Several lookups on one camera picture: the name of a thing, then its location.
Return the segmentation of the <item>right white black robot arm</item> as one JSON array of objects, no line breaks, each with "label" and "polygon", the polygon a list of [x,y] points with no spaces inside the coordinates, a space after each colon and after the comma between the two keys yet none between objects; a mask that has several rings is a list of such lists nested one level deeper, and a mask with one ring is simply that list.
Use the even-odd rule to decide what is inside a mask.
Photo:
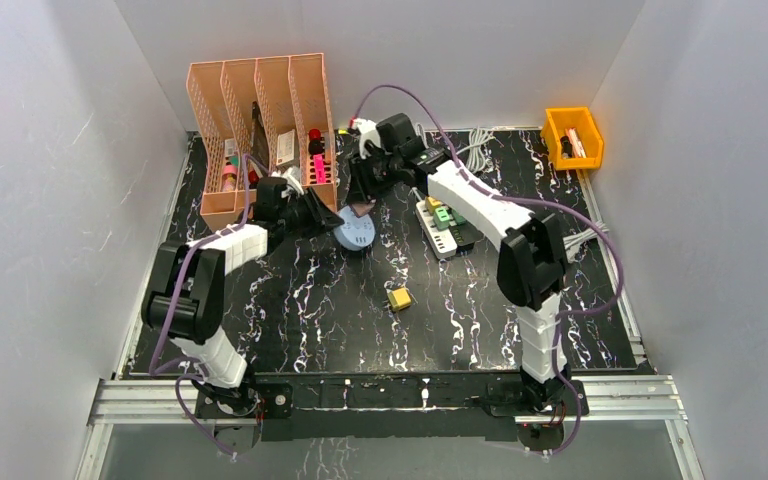
[{"label": "right white black robot arm", "polygon": [[550,413],[568,378],[558,313],[569,262],[558,218],[502,199],[450,149],[426,146],[405,114],[355,118],[349,132],[358,147],[347,157],[348,202],[370,203],[399,184],[414,187],[460,214],[497,250],[496,283],[517,313],[524,403]]}]

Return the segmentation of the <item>pink plug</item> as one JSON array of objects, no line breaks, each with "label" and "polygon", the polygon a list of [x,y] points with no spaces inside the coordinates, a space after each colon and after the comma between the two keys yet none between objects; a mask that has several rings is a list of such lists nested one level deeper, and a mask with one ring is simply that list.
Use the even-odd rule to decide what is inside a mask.
[{"label": "pink plug", "polygon": [[365,215],[368,215],[373,208],[375,207],[374,203],[355,203],[349,205],[350,210],[355,214],[356,217],[360,218]]}]

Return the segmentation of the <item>black power strip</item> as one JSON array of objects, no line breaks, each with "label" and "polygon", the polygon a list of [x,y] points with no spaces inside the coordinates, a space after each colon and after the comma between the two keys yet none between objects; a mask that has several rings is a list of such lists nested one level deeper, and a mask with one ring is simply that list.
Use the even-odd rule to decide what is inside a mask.
[{"label": "black power strip", "polygon": [[449,232],[455,240],[458,254],[470,252],[475,244],[484,238],[483,234],[469,223],[451,226]]}]

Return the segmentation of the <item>yellow plug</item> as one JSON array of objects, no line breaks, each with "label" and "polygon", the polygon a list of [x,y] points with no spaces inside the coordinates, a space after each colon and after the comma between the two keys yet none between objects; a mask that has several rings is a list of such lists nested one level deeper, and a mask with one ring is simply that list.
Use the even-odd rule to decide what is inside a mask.
[{"label": "yellow plug", "polygon": [[439,200],[431,196],[426,197],[424,203],[427,211],[430,214],[434,214],[434,212],[442,206],[442,203]]},{"label": "yellow plug", "polygon": [[388,305],[391,311],[402,311],[412,305],[412,297],[407,288],[401,287],[387,291]]}]

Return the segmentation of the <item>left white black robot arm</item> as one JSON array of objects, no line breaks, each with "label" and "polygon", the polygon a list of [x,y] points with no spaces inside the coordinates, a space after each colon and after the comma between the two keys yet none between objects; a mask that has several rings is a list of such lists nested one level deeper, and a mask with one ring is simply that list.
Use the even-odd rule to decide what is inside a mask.
[{"label": "left white black robot arm", "polygon": [[143,324],[159,334],[150,373],[169,369],[160,356],[172,342],[203,372],[204,383],[221,389],[220,403],[231,414],[253,412],[259,391],[244,380],[247,362],[222,327],[225,279],[273,253],[287,237],[316,237],[343,223],[315,192],[294,188],[282,177],[268,177],[257,183],[253,202],[236,223],[188,243],[162,243],[140,312]]}]

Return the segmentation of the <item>aluminium base frame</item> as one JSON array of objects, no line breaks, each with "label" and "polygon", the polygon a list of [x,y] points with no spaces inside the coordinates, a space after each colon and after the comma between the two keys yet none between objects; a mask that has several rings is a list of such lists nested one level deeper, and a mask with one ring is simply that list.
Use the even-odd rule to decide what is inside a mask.
[{"label": "aluminium base frame", "polygon": [[234,414],[176,380],[104,380],[77,475],[100,477],[118,425],[185,426],[231,456],[243,451],[232,433],[248,429],[254,441],[484,436],[546,460],[577,446],[593,424],[656,422],[666,429],[680,475],[703,477],[669,375],[587,375],[538,412],[514,404],[516,387],[511,373],[275,374],[261,377],[252,405]]}]

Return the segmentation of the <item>pink file organizer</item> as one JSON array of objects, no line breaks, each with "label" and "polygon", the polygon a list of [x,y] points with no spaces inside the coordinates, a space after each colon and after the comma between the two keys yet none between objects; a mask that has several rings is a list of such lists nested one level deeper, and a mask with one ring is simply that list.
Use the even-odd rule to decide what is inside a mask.
[{"label": "pink file organizer", "polygon": [[255,194],[243,183],[290,172],[332,211],[338,161],[322,53],[199,62],[186,88],[205,148],[201,216],[219,230]]}]

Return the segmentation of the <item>white power strip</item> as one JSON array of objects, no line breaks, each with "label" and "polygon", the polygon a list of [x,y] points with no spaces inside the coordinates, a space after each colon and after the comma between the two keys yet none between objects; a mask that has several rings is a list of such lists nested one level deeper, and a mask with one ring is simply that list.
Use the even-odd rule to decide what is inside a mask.
[{"label": "white power strip", "polygon": [[438,260],[445,260],[457,253],[458,244],[448,227],[439,228],[436,215],[430,211],[426,201],[418,201],[415,204],[415,213],[425,238],[433,248]]}]

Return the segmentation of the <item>green plug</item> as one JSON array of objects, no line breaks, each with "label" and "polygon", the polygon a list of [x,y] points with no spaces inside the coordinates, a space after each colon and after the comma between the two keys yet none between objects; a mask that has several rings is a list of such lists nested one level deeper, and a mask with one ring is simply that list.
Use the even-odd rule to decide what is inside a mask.
[{"label": "green plug", "polygon": [[447,230],[452,225],[456,225],[456,222],[450,215],[448,208],[444,206],[438,207],[434,210],[433,221],[435,227],[440,231]]}]

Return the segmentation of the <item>round blue power socket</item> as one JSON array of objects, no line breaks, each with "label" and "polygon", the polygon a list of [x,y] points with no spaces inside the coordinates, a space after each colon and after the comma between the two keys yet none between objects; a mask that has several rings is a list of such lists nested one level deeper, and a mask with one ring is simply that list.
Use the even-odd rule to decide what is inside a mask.
[{"label": "round blue power socket", "polygon": [[350,206],[344,206],[338,216],[343,223],[333,230],[333,234],[341,247],[357,252],[373,244],[376,230],[369,214],[357,216]]}]

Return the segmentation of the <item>orange storage bin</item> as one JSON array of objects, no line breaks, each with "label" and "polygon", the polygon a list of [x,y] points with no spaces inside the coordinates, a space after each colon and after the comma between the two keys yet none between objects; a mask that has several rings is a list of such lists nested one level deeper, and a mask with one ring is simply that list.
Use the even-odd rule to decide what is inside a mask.
[{"label": "orange storage bin", "polygon": [[604,141],[588,107],[545,110],[541,137],[556,170],[597,170],[604,155]]}]

